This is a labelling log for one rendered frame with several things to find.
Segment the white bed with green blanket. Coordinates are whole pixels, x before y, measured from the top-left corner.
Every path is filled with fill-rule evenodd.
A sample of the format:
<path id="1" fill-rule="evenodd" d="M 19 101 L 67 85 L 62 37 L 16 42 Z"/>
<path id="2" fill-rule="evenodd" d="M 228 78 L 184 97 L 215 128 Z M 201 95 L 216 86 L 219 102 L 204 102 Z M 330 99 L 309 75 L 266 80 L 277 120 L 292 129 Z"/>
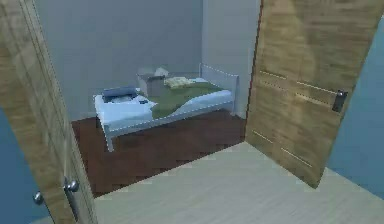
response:
<path id="1" fill-rule="evenodd" d="M 236 113 L 239 77 L 201 63 L 197 76 L 169 74 L 186 77 L 193 84 L 171 89 L 165 84 L 158 97 L 146 97 L 139 85 L 136 95 L 126 95 L 105 102 L 102 93 L 94 97 L 94 105 L 104 132 L 107 150 L 114 150 L 113 140 L 119 136 L 169 124 L 201 114 L 227 110 Z"/>

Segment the pale yellow pillow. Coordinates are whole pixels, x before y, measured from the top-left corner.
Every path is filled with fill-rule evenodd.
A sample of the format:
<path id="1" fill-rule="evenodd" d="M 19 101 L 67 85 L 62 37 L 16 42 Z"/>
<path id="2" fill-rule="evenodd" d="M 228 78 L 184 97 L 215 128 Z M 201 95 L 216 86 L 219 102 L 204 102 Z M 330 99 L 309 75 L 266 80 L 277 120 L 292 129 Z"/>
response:
<path id="1" fill-rule="evenodd" d="M 165 79 L 164 84 L 167 87 L 174 89 L 174 88 L 179 88 L 182 86 L 193 84 L 193 81 L 190 79 L 187 79 L 186 77 L 172 77 L 172 78 Z"/>

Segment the dark blue laptop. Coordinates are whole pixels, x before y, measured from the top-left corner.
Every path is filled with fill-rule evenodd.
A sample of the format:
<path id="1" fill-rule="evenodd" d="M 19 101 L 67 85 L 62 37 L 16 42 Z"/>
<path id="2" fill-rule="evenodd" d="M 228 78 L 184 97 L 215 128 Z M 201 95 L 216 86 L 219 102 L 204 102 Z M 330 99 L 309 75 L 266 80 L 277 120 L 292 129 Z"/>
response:
<path id="1" fill-rule="evenodd" d="M 102 98 L 105 102 L 110 102 L 113 98 L 121 96 L 132 96 L 137 94 L 137 89 L 135 87 L 117 87 L 104 89 L 102 92 Z"/>

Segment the wooden room door with knobs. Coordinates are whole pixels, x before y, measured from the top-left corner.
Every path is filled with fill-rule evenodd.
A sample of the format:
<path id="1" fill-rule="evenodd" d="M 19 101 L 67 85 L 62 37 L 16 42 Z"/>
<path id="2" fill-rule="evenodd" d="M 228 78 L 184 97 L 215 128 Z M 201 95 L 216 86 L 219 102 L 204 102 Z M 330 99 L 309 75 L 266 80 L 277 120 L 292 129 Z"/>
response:
<path id="1" fill-rule="evenodd" d="M 99 224 L 35 0 L 0 0 L 0 108 L 53 222 Z"/>

